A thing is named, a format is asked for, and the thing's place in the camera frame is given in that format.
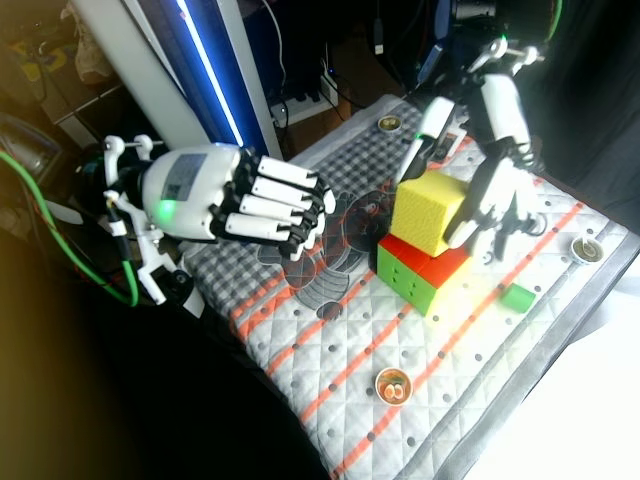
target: robotic arm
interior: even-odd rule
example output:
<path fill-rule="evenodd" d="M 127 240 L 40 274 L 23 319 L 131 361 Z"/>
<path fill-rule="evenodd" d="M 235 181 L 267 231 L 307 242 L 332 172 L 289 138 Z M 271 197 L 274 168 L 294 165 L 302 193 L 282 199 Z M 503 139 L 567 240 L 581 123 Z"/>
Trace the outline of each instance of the robotic arm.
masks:
<path fill-rule="evenodd" d="M 509 74 L 478 73 L 505 55 L 514 57 L 508 66 Z M 523 51 L 510 49 L 507 40 L 500 38 L 488 45 L 467 70 L 463 98 L 472 136 L 486 159 L 474 174 L 465 200 L 445 232 L 445 241 L 451 248 L 468 242 L 472 255 L 484 255 L 491 250 L 497 230 L 494 252 L 502 260 L 514 233 L 542 233 L 534 213 L 533 182 L 527 172 L 534 162 L 531 138 L 511 78 L 523 65 L 540 59 L 534 47 Z M 427 107 L 420 131 L 396 174 L 396 181 L 415 178 L 424 172 L 423 165 L 416 166 L 419 162 L 415 155 L 425 147 L 429 149 L 427 155 L 435 150 L 436 139 L 442 138 L 446 131 L 453 108 L 454 103 L 443 97 L 436 98 Z"/>
<path fill-rule="evenodd" d="M 126 228 L 111 207 L 131 217 L 143 262 L 138 278 L 157 304 L 166 300 L 156 281 L 158 270 L 177 271 L 169 255 L 158 250 L 165 233 L 196 242 L 225 238 L 276 245 L 283 257 L 296 261 L 304 248 L 313 247 L 326 215 L 335 210 L 333 192 L 316 172 L 219 143 L 174 150 L 151 161 L 153 145 L 146 135 L 130 144 L 106 138 L 104 196 L 114 236 L 126 234 Z M 127 147 L 136 148 L 142 165 L 134 182 L 121 178 L 124 169 L 118 168 Z M 135 191 L 127 192 L 125 184 L 130 188 L 131 183 Z M 195 288 L 191 295 L 199 297 Z M 196 303 L 203 305 L 201 299 Z M 202 311 L 185 308 L 197 317 Z"/>

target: blue led light strip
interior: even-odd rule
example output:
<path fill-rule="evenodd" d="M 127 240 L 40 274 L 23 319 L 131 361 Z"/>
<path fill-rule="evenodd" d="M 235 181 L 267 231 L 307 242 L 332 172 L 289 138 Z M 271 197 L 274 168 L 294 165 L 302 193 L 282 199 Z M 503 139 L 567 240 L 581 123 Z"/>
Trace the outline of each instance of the blue led light strip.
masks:
<path fill-rule="evenodd" d="M 229 122 L 231 131 L 233 132 L 233 136 L 236 138 L 236 142 L 238 143 L 238 145 L 242 147 L 244 145 L 242 135 L 240 135 L 240 131 L 238 130 L 238 126 L 236 125 L 236 121 L 233 118 L 231 110 L 229 109 L 227 99 L 224 98 L 224 93 L 222 92 L 222 88 L 220 88 L 220 83 L 218 83 L 218 77 L 216 77 L 216 73 L 213 71 L 213 67 L 211 66 L 211 62 L 209 61 L 207 51 L 204 49 L 204 45 L 202 44 L 202 40 L 200 39 L 198 29 L 196 28 L 195 23 L 193 23 L 193 18 L 191 18 L 189 8 L 187 7 L 185 0 L 176 0 L 176 3 L 178 4 L 178 7 L 180 7 L 180 10 L 182 10 L 184 21 L 187 24 L 187 28 L 189 29 L 189 34 L 191 35 L 193 44 L 198 51 L 198 55 L 200 56 L 202 65 L 204 65 L 205 71 L 207 72 L 207 76 L 209 77 L 211 86 L 213 87 L 213 90 L 216 92 L 216 96 L 220 101 L 222 111 L 224 112 L 225 117 L 227 117 L 227 121 Z"/>

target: small round container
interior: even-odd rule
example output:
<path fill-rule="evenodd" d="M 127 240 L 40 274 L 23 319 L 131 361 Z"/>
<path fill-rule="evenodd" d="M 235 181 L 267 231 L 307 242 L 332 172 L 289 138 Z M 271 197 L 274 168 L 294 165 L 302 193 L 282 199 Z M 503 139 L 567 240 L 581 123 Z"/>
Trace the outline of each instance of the small round container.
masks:
<path fill-rule="evenodd" d="M 378 120 L 378 128 L 385 133 L 398 133 L 402 127 L 402 119 L 395 115 L 386 115 Z"/>
<path fill-rule="evenodd" d="M 583 238 L 587 246 L 593 250 L 592 255 L 588 254 L 590 252 L 585 252 L 582 245 Z M 571 257 L 574 262 L 579 263 L 580 265 L 595 265 L 600 263 L 604 258 L 604 248 L 595 238 L 576 237 L 571 242 Z"/>
<path fill-rule="evenodd" d="M 376 377 L 376 392 L 384 403 L 397 407 L 409 401 L 413 385 L 409 375 L 399 368 L 385 368 Z"/>

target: checkered fabric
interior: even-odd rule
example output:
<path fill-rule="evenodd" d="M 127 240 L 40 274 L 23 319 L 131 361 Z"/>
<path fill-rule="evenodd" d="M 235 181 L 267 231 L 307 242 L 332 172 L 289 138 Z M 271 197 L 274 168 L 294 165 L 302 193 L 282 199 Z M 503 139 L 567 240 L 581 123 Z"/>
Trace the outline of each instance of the checkered fabric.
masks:
<path fill-rule="evenodd" d="M 385 182 L 420 113 L 388 97 L 370 109 L 375 115 L 365 112 L 330 135 L 335 146 L 325 142 L 298 159 L 324 175 L 338 199 L 317 249 L 286 262 L 273 250 L 221 242 L 194 247 L 185 263 L 287 397 L 334 478 L 461 478 L 492 425 L 504 421 L 571 335 L 577 295 L 601 292 L 603 275 L 622 270 L 640 242 L 539 181 L 548 233 L 522 235 L 502 263 L 475 264 L 452 301 L 424 318 L 370 268 L 392 209 Z M 389 112 L 403 120 L 397 135 L 377 129 L 377 118 Z M 482 159 L 471 143 L 442 171 L 469 180 Z M 571 262 L 569 244 L 584 232 L 604 245 L 602 264 Z M 511 281 L 536 293 L 529 312 L 497 300 L 498 286 Z M 375 376 L 386 367 L 403 369 L 413 382 L 402 407 L 387 406 L 375 392 Z"/>

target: small green block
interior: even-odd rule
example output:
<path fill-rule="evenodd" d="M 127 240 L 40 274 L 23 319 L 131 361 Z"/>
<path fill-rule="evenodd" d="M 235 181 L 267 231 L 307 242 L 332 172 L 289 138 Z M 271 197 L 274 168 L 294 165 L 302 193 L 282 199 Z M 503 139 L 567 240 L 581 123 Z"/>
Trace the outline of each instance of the small green block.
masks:
<path fill-rule="evenodd" d="M 436 289 L 384 247 L 378 245 L 378 277 L 423 315 L 436 295 Z"/>
<path fill-rule="evenodd" d="M 509 307 L 518 313 L 525 313 L 529 310 L 535 299 L 535 293 L 515 283 L 509 285 L 502 297 L 500 297 L 500 301 L 505 307 Z"/>

